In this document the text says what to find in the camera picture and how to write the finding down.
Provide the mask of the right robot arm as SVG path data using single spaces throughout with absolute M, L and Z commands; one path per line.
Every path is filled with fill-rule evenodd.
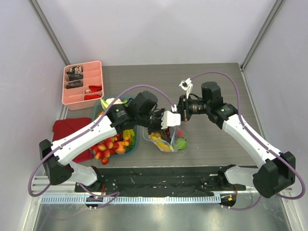
M 217 178 L 221 189 L 228 190 L 240 184 L 254 187 L 263 197 L 270 198 L 294 184 L 295 174 L 290 169 L 295 167 L 294 155 L 280 152 L 255 132 L 233 105 L 223 101 L 216 82 L 203 83 L 201 97 L 191 93 L 190 79 L 183 80 L 180 87 L 186 91 L 177 105 L 182 121 L 189 121 L 192 115 L 207 115 L 212 123 L 231 135 L 256 164 L 256 168 L 227 166 Z

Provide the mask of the red chili pepper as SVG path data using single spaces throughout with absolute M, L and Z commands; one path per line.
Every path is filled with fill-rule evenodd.
M 178 138 L 183 138 L 183 139 L 186 138 L 186 136 L 187 136 L 186 133 L 181 129 L 177 129 L 176 135 L 177 135 Z

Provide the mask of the purple grape bunch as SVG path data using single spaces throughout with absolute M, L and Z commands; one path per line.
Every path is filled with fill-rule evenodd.
M 177 129 L 174 127 L 164 129 L 162 138 L 169 144 L 175 143 L 176 142 L 176 132 L 177 132 Z

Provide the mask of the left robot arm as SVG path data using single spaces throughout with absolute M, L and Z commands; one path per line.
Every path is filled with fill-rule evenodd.
M 139 93 L 128 104 L 113 104 L 106 115 L 55 143 L 45 139 L 39 143 L 40 158 L 43 161 L 50 185 L 59 185 L 68 180 L 83 184 L 90 191 L 102 188 L 102 177 L 96 167 L 86 167 L 73 162 L 81 152 L 102 140 L 113 137 L 126 129 L 142 126 L 162 128 L 164 109 L 154 112 L 157 97 L 149 91 Z

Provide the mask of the yellow pear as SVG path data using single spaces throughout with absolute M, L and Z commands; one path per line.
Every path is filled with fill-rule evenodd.
M 173 152 L 174 149 L 171 144 L 167 143 L 164 139 L 152 139 L 151 141 L 159 148 L 162 152 Z

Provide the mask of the clear zip top bag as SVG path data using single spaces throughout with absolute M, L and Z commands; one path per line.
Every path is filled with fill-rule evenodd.
M 173 153 L 187 148 L 187 134 L 180 128 L 167 128 L 159 132 L 149 133 L 143 129 L 143 138 L 153 143 L 162 152 Z

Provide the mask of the brown longan bunch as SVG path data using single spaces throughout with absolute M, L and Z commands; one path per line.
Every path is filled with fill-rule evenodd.
M 151 133 L 151 138 L 152 139 L 161 139 L 162 138 L 162 135 L 160 132 L 152 132 Z

